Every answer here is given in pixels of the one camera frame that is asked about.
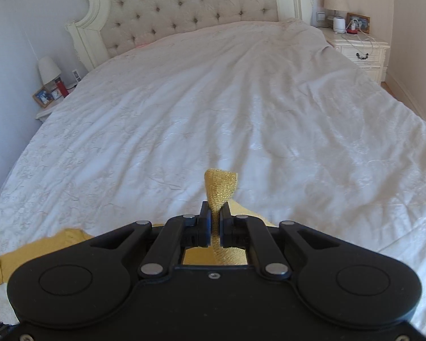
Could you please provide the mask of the yellow knit garment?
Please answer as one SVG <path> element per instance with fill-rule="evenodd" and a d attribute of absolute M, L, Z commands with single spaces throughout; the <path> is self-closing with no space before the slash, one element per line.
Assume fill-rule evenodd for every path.
<path fill-rule="evenodd" d="M 208 204 L 212 208 L 213 223 L 219 222 L 219 210 L 228 203 L 233 213 L 256 216 L 265 225 L 272 226 L 273 224 L 265 217 L 246 209 L 232 199 L 238 180 L 238 175 L 233 172 L 220 169 L 209 169 L 205 172 L 204 185 Z M 81 229 L 63 229 L 52 237 L 39 239 L 10 253 L 0 255 L 0 285 L 8 282 L 13 272 L 24 263 L 91 238 L 91 235 Z M 234 266 L 245 265 L 248 261 L 243 249 L 222 248 L 219 244 L 219 234 L 215 233 L 209 247 L 187 249 L 183 263 L 191 266 Z"/>

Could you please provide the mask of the white embroidered bedspread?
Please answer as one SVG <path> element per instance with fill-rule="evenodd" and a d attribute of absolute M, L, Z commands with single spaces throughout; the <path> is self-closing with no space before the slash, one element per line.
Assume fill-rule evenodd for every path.
<path fill-rule="evenodd" d="M 235 200 L 414 269 L 426 335 L 426 122 L 299 20 L 177 34 L 97 67 L 0 194 L 0 255 L 80 229 L 196 213 L 204 173 Z"/>

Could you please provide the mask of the left white nightstand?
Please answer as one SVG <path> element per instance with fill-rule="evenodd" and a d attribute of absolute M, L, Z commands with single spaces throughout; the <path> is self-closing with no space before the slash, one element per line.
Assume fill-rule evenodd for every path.
<path fill-rule="evenodd" d="M 54 100 L 46 109 L 40 109 L 40 111 L 35 116 L 35 119 L 44 123 L 47 118 L 51 115 L 51 113 L 55 110 L 55 108 L 60 105 L 64 101 L 64 97 L 60 97 L 57 100 Z"/>

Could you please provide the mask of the red bottle on nightstand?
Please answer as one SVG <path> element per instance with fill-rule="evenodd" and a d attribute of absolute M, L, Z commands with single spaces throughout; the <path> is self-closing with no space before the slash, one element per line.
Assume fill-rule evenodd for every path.
<path fill-rule="evenodd" d="M 66 98 L 69 95 L 69 91 L 67 90 L 64 82 L 62 81 L 61 77 L 55 78 L 54 82 L 58 88 L 58 90 L 60 91 L 60 94 Z"/>

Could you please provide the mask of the small alarm clock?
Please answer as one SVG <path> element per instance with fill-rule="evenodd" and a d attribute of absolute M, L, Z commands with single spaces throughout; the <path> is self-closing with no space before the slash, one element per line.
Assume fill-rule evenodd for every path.
<path fill-rule="evenodd" d="M 51 94 L 52 94 L 54 100 L 57 100 L 57 99 L 59 99 L 62 96 L 62 94 L 60 93 L 60 91 L 58 89 L 54 89 L 51 92 Z"/>

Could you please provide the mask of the left white bedside lamp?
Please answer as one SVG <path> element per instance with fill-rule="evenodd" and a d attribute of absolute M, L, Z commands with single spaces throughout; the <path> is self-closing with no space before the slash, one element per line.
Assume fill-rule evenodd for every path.
<path fill-rule="evenodd" d="M 41 81 L 47 89 L 56 87 L 55 81 L 60 78 L 61 70 L 50 56 L 44 56 L 38 61 Z"/>

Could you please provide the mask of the right cream nightstand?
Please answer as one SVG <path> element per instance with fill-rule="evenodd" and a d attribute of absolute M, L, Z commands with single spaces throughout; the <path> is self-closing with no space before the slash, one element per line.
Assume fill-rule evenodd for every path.
<path fill-rule="evenodd" d="M 390 44 L 365 33 L 336 34 L 331 28 L 320 28 L 325 40 L 347 59 L 363 69 L 378 84 L 385 81 L 385 60 Z"/>

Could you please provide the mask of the white round speaker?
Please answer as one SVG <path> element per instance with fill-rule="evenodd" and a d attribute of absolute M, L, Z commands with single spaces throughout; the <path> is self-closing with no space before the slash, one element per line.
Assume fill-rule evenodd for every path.
<path fill-rule="evenodd" d="M 346 30 L 346 21 L 342 16 L 333 18 L 333 31 L 336 34 L 344 34 Z"/>

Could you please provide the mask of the cream tufted headboard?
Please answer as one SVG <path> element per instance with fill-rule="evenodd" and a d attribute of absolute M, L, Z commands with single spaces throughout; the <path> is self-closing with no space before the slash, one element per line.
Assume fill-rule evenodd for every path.
<path fill-rule="evenodd" d="M 233 22 L 310 23 L 312 0 L 87 0 L 89 10 L 67 31 L 88 71 L 139 46 L 178 33 Z"/>

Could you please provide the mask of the wall socket left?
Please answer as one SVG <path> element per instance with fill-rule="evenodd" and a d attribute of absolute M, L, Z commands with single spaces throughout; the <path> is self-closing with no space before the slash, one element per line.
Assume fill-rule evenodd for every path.
<path fill-rule="evenodd" d="M 77 82 L 81 81 L 81 76 L 79 75 L 78 71 L 75 69 L 72 71 L 74 78 L 76 79 Z"/>

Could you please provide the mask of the wall socket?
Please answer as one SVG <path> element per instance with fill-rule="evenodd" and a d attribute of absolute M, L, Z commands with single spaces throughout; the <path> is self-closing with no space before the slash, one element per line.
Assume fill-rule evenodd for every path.
<path fill-rule="evenodd" d="M 77 82 L 81 81 L 81 76 L 79 75 L 78 71 L 75 69 L 72 71 L 74 78 L 76 79 Z"/>
<path fill-rule="evenodd" d="M 316 14 L 316 20 L 317 22 L 324 22 L 326 20 L 325 13 L 319 12 Z"/>

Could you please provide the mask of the left wooden photo frame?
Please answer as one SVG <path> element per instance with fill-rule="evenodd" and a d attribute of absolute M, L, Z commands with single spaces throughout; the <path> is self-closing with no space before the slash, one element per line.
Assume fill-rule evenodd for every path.
<path fill-rule="evenodd" d="M 32 98 L 42 109 L 46 109 L 54 101 L 54 97 L 45 87 L 36 91 Z"/>

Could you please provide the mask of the wooden photo frame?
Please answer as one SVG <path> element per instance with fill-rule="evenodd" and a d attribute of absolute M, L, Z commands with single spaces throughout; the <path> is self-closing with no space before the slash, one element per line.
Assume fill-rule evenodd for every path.
<path fill-rule="evenodd" d="M 365 15 L 359 15 L 357 13 L 347 13 L 346 31 L 349 34 L 358 34 L 359 32 L 369 34 L 370 17 Z"/>
<path fill-rule="evenodd" d="M 45 87 L 36 91 L 32 98 L 42 109 L 46 109 L 54 101 L 54 97 Z"/>

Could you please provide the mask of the wall socket right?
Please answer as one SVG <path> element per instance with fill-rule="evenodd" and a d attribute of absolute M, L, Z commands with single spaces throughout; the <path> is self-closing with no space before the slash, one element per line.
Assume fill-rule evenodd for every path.
<path fill-rule="evenodd" d="M 325 13 L 319 12 L 316 14 L 316 20 L 317 22 L 324 22 L 326 20 Z"/>

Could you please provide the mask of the right wooden photo frame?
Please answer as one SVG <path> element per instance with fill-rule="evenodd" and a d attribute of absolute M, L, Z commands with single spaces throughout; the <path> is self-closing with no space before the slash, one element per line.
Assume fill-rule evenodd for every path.
<path fill-rule="evenodd" d="M 358 34 L 359 32 L 369 34 L 370 17 L 365 15 L 359 15 L 357 13 L 347 13 L 346 31 L 349 34 Z"/>

